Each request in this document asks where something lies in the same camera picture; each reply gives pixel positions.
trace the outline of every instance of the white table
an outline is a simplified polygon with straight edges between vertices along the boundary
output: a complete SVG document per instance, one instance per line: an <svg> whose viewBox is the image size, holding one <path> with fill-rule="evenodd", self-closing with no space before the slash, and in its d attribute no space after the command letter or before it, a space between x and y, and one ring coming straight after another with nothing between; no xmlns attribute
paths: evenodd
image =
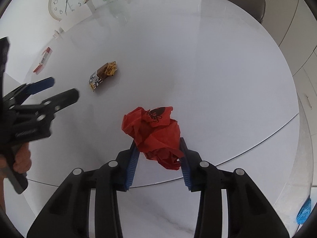
<svg viewBox="0 0 317 238"><path fill-rule="evenodd" d="M31 74L32 67L29 77L34 82L52 76L56 84L32 101L71 88L80 99L56 114L50 138L30 144L28 178L59 185L74 168L99 168L132 142L121 131L124 114L138 106L173 106L172 118L189 149L221 169L244 168L276 202L297 151L299 108L281 51L244 10L227 0L117 0L49 46L46 67L39 75ZM93 93L90 75L114 60L118 72ZM181 176L141 155L133 187ZM126 237L142 236L129 233L136 223L148 224L142 221L151 219L147 214L162 220L151 223L157 229L151 237L192 237L199 195L179 185L183 180L118 195ZM155 197L158 190L162 195ZM166 202L165 192L175 198ZM146 201L148 207L140 208L146 214L133 213L136 200Z"/></svg>

